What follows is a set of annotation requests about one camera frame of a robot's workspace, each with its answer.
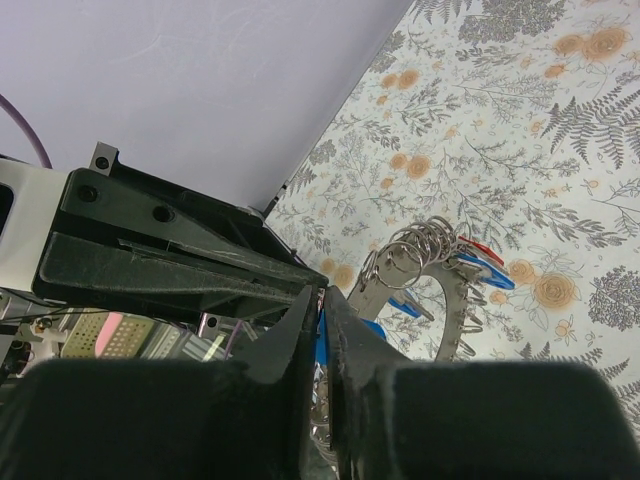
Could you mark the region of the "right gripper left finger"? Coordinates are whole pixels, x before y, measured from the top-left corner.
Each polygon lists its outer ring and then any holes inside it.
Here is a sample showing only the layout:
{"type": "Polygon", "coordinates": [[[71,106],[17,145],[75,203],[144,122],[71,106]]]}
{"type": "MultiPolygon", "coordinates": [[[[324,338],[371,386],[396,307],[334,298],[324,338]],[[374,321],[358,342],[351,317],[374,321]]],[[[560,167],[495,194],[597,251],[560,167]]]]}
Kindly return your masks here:
{"type": "Polygon", "coordinates": [[[5,479],[298,479],[315,290],[228,360],[54,360],[1,411],[5,479]]]}

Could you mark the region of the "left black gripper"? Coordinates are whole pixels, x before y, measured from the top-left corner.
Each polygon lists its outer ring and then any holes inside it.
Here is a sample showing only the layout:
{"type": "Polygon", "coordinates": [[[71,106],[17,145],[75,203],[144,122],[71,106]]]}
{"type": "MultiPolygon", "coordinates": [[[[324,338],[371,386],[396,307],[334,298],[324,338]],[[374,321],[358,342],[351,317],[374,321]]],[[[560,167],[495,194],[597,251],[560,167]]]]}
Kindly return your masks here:
{"type": "Polygon", "coordinates": [[[101,143],[66,179],[32,289],[73,306],[271,325],[327,284],[255,214],[125,166],[101,143]]]}

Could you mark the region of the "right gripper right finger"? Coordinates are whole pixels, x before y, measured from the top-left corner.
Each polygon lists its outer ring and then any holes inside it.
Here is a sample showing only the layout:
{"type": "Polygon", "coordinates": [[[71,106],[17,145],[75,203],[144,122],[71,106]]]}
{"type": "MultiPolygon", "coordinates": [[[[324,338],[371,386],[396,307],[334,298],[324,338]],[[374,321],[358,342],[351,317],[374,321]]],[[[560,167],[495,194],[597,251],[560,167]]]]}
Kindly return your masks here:
{"type": "Polygon", "coordinates": [[[571,362],[422,362],[324,299],[331,445],[342,479],[635,479],[605,381],[571,362]]]}

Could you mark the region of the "key with blue tag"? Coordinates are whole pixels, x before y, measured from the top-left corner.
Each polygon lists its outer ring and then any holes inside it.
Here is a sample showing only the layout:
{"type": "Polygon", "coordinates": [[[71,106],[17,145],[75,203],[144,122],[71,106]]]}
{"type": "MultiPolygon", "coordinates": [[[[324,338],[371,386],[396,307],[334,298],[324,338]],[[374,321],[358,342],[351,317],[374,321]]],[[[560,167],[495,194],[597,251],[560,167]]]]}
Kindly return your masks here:
{"type": "Polygon", "coordinates": [[[489,262],[466,254],[457,254],[455,258],[459,263],[478,269],[477,276],[481,282],[503,290],[515,289],[515,283],[489,262]]]}

